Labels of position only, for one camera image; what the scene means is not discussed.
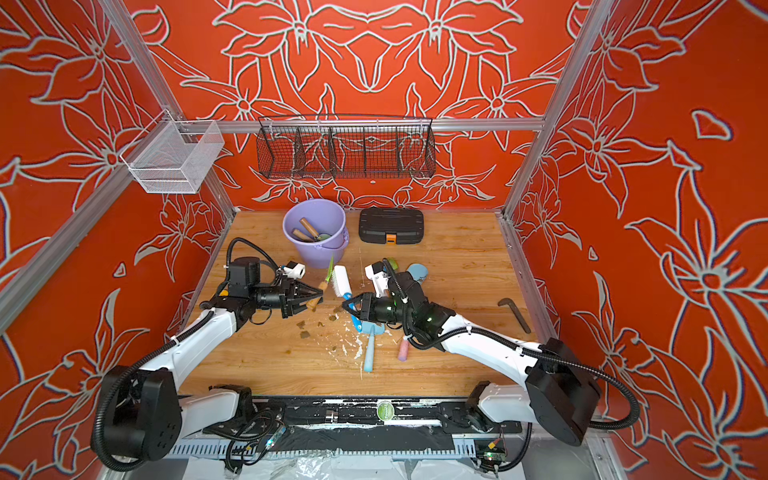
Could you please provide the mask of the green trowel wooden handle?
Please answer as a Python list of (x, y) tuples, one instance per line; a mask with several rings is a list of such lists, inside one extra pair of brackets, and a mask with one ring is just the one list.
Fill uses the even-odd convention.
[(307, 303), (308, 309), (310, 311), (312, 311), (312, 312), (314, 312), (316, 310), (318, 304), (323, 300), (324, 293), (325, 293), (325, 291), (326, 291), (326, 289), (327, 289), (327, 287), (328, 287), (328, 285), (330, 283), (330, 280), (331, 280), (331, 277), (332, 277), (332, 274), (333, 274), (334, 263), (335, 263), (335, 257), (332, 256), (331, 259), (330, 259), (328, 268), (327, 268), (326, 276), (325, 276), (324, 280), (318, 286), (318, 289), (320, 290), (319, 296), (317, 298), (314, 298), (314, 299), (310, 300)]

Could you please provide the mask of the light blue trowel front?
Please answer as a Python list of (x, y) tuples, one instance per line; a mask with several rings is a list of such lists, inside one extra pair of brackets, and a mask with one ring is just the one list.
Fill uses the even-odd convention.
[(361, 323), (362, 325), (362, 333), (368, 337), (368, 343), (365, 350), (365, 358), (363, 362), (363, 371), (366, 373), (371, 373), (374, 368), (374, 357), (375, 357), (375, 339), (378, 335), (381, 335), (385, 331), (385, 326), (376, 323), (376, 322), (369, 322), (369, 321), (363, 321)]

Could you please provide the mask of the yellow square spade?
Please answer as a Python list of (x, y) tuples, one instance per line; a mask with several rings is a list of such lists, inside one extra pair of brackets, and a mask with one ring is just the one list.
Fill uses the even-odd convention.
[(320, 241), (321, 235), (319, 231), (309, 222), (308, 219), (305, 217), (302, 217), (300, 219), (301, 225), (305, 228), (305, 230), (309, 233), (309, 235), (314, 239), (314, 241)]

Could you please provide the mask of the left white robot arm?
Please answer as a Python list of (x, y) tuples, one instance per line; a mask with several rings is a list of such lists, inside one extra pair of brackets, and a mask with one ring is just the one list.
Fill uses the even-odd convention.
[(196, 320), (134, 364), (111, 369), (102, 381), (91, 434), (91, 449), (104, 466), (128, 472), (164, 458), (181, 438), (254, 418), (247, 387), (219, 386), (187, 397), (179, 396), (179, 387), (256, 312), (289, 318), (320, 300), (322, 290), (302, 282), (302, 276), (295, 262), (280, 267), (257, 257), (232, 260)]

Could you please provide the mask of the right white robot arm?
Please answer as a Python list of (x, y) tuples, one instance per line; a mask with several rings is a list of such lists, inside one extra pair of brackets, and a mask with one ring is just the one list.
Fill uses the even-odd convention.
[(334, 291), (360, 332), (399, 328), (414, 349), (460, 355), (511, 380), (509, 386), (482, 383), (472, 394), (470, 407), (481, 419), (535, 423), (572, 446), (581, 445), (590, 429), (622, 430), (639, 420), (632, 390), (582, 364), (562, 341), (525, 341), (475, 324), (430, 301), (410, 273), (393, 271), (385, 260), (371, 265), (366, 276), (373, 291), (353, 295), (345, 267), (337, 265), (331, 274)]

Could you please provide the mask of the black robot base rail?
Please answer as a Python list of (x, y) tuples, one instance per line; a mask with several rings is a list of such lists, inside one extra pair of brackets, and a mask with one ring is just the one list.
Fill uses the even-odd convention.
[[(393, 403), (393, 420), (378, 419), (381, 400)], [(458, 440), (468, 440), (474, 447), (503, 436), (512, 439), (524, 431), (518, 421), (498, 424), (483, 418), (474, 425), (480, 413), (461, 397), (257, 396), (252, 403), (253, 414), (238, 412), (202, 432), (228, 440), (236, 435), (260, 437), (265, 442), (284, 426), (276, 452), (437, 453), (453, 451)]]

